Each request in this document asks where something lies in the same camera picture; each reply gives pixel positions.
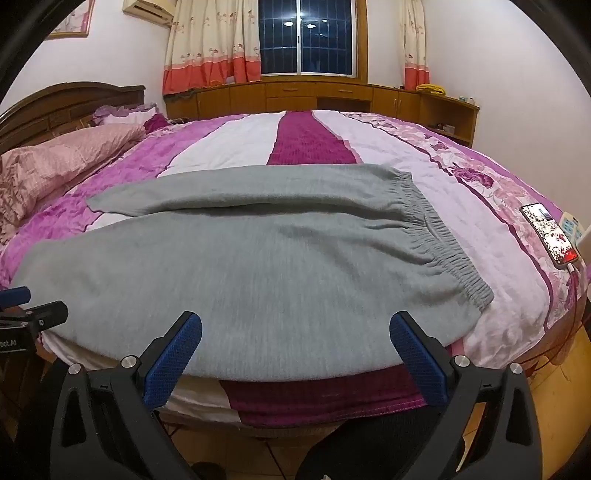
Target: cabinet door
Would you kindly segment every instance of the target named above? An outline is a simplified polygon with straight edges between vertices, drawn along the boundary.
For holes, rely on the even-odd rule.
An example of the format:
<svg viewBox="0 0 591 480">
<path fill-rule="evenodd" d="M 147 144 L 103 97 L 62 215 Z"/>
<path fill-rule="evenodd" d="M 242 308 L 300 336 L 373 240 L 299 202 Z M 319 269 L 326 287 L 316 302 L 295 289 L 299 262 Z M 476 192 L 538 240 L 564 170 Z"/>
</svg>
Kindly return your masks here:
<svg viewBox="0 0 591 480">
<path fill-rule="evenodd" d="M 267 112 L 315 110 L 316 97 L 275 97 L 267 99 Z"/>
<path fill-rule="evenodd" d="M 190 118 L 196 120 L 199 118 L 197 113 L 197 95 L 192 94 L 187 97 L 177 97 L 175 99 L 164 99 L 166 103 L 166 113 L 168 118 Z"/>
<path fill-rule="evenodd" d="M 230 115 L 230 89 L 222 87 L 199 92 L 197 106 L 200 120 Z"/>
<path fill-rule="evenodd" d="M 263 113 L 265 109 L 265 85 L 235 85 L 229 87 L 232 113 Z"/>
<path fill-rule="evenodd" d="M 374 88 L 374 99 L 371 104 L 372 113 L 396 117 L 398 107 L 398 91 L 386 88 Z"/>
<path fill-rule="evenodd" d="M 398 92 L 398 113 L 396 118 L 417 124 L 420 105 L 421 96 L 418 93 Z"/>
</svg>

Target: air conditioner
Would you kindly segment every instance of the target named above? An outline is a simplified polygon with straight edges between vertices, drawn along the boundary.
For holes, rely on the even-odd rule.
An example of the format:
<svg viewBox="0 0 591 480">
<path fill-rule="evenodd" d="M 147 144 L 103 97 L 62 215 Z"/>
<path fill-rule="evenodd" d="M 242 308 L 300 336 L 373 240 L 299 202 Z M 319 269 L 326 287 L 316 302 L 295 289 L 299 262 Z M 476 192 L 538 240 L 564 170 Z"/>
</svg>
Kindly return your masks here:
<svg viewBox="0 0 591 480">
<path fill-rule="evenodd" d="M 173 23 L 176 0 L 124 0 L 123 12 L 153 23 L 170 26 Z"/>
</svg>

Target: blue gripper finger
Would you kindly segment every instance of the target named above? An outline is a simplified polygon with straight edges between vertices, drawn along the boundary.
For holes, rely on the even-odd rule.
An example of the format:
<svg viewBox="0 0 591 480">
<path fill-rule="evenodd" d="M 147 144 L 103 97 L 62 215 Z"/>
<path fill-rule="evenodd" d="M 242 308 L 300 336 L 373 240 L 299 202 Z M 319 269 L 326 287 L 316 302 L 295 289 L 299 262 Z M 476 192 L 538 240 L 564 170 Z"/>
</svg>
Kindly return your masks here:
<svg viewBox="0 0 591 480">
<path fill-rule="evenodd" d="M 163 407 L 168 401 L 174 386 L 201 341 L 203 333 L 201 319 L 192 312 L 185 314 L 189 317 L 184 325 L 168 343 L 145 377 L 144 404 L 149 410 Z"/>
<path fill-rule="evenodd" d="M 446 376 L 440 365 L 429 353 L 428 347 L 423 343 L 431 339 L 421 330 L 423 334 L 423 340 L 421 340 L 413 331 L 405 316 L 409 317 L 410 322 L 414 323 L 408 312 L 398 312 L 393 315 L 390 320 L 390 341 L 427 404 L 445 406 L 449 401 Z"/>
<path fill-rule="evenodd" d="M 0 290 L 0 311 L 23 305 L 31 301 L 31 292 L 26 287 L 9 288 Z"/>
</svg>

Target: cabinet drawer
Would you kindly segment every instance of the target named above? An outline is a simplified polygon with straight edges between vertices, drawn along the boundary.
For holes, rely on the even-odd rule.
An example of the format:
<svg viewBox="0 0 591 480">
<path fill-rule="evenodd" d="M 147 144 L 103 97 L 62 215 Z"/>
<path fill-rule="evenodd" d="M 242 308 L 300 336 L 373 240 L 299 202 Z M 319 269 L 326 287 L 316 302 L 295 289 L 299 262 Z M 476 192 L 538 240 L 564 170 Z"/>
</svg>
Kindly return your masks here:
<svg viewBox="0 0 591 480">
<path fill-rule="evenodd" d="M 371 87 L 364 85 L 350 85 L 347 83 L 316 83 L 316 95 L 329 98 L 352 98 L 356 100 L 369 100 L 373 97 Z"/>
<path fill-rule="evenodd" d="M 271 97 L 313 97 L 314 82 L 268 82 L 267 98 Z"/>
<path fill-rule="evenodd" d="M 267 112 L 301 112 L 316 109 L 316 97 L 274 97 L 267 99 Z"/>
</svg>

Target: picture frame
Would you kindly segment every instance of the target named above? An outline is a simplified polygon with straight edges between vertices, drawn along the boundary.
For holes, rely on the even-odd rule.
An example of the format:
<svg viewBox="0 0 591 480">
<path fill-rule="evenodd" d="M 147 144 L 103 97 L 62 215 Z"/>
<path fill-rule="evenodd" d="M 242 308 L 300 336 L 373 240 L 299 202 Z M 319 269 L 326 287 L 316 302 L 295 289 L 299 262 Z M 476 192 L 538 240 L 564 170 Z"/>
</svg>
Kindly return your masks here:
<svg viewBox="0 0 591 480">
<path fill-rule="evenodd" d="M 95 0 L 85 0 L 49 34 L 48 40 L 68 37 L 87 37 Z"/>
</svg>

